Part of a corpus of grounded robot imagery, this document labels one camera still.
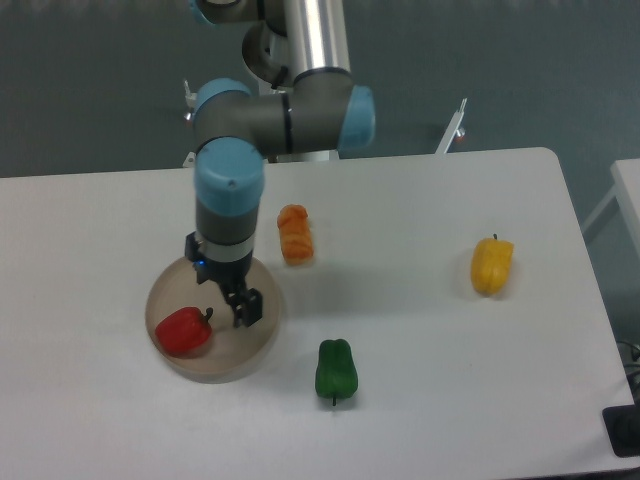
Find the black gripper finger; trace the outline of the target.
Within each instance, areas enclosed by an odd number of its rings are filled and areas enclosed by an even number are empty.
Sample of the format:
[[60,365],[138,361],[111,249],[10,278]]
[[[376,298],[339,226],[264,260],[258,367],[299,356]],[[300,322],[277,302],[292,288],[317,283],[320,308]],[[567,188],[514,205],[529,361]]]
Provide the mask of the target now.
[[240,288],[229,296],[233,326],[250,327],[263,317],[263,297],[255,288]]

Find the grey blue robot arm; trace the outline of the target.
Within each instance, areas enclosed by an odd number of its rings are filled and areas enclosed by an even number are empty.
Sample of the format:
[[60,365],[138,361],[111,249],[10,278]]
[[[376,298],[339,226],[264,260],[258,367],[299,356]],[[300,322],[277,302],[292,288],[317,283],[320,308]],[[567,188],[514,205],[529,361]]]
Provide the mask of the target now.
[[212,80],[196,94],[196,229],[185,242],[198,283],[212,281],[234,327],[263,316],[261,293],[248,288],[265,161],[343,151],[375,135],[373,93],[354,83],[340,1],[194,1],[212,25],[248,23],[272,93],[254,96],[241,82]]

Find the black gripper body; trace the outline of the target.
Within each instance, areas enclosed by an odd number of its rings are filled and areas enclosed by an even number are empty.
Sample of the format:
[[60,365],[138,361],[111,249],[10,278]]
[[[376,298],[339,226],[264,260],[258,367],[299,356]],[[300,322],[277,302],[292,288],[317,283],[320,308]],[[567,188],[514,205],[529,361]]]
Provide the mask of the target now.
[[185,239],[184,256],[192,263],[198,284],[215,282],[226,300],[248,295],[245,277],[253,258],[252,236],[234,245],[209,242],[198,232]]

